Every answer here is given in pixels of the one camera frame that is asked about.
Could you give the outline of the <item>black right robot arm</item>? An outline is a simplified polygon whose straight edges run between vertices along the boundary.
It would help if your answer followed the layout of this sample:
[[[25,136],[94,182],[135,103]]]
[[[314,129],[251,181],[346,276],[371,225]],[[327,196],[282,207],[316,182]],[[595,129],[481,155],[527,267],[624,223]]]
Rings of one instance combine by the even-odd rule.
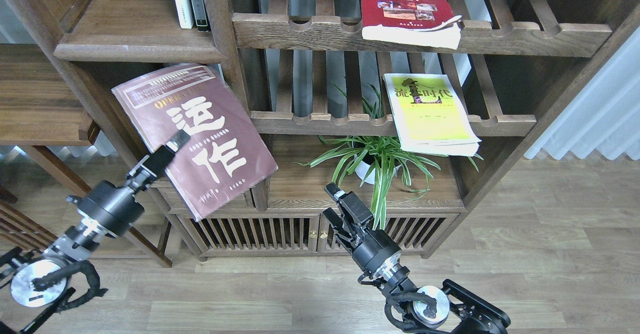
[[[384,314],[405,333],[438,334],[450,314],[459,318],[453,334],[505,334],[511,324],[507,313],[446,279],[442,287],[416,286],[409,279],[409,268],[400,264],[402,250],[381,229],[372,229],[374,215],[353,192],[327,184],[327,194],[340,213],[332,208],[323,215],[334,237],[359,266],[358,283],[374,286],[385,297]]]

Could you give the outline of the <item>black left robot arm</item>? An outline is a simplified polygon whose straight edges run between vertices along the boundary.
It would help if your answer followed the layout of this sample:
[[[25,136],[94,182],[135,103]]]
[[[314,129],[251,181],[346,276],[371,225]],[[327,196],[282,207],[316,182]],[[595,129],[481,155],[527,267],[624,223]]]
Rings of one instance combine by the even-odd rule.
[[[135,196],[164,176],[176,153],[189,140],[190,134],[181,129],[139,161],[122,186],[101,181],[83,197],[67,197],[77,206],[82,220],[44,251],[23,253],[14,247],[1,257],[1,278],[10,287],[13,299],[25,307],[43,307],[21,333],[32,334],[54,313],[75,309],[105,295],[106,288],[101,287],[90,256],[103,238],[118,238],[132,228],[144,213]]]

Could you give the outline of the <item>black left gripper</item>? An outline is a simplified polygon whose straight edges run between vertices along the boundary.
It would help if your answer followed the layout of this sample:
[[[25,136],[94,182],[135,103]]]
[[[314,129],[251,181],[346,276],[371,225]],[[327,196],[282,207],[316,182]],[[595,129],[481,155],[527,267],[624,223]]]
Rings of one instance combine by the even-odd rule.
[[[87,238],[95,232],[117,238],[125,234],[145,211],[135,195],[147,190],[151,183],[165,174],[176,153],[190,138],[186,131],[177,131],[142,161],[140,173],[126,177],[124,186],[116,187],[109,181],[101,181],[85,197],[69,195],[67,201],[77,206],[83,219],[79,225],[69,227],[67,236],[78,238],[82,235]]]

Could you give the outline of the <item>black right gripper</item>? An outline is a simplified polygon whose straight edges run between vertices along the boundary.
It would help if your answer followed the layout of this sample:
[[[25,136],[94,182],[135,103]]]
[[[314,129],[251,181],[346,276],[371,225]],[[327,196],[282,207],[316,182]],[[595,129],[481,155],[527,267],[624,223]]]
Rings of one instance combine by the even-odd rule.
[[[327,184],[324,190],[336,202],[342,215],[332,208],[325,209],[322,215],[363,275],[371,280],[393,277],[402,267],[402,250],[397,243],[384,230],[368,227],[374,215],[356,193],[346,193],[335,183]]]

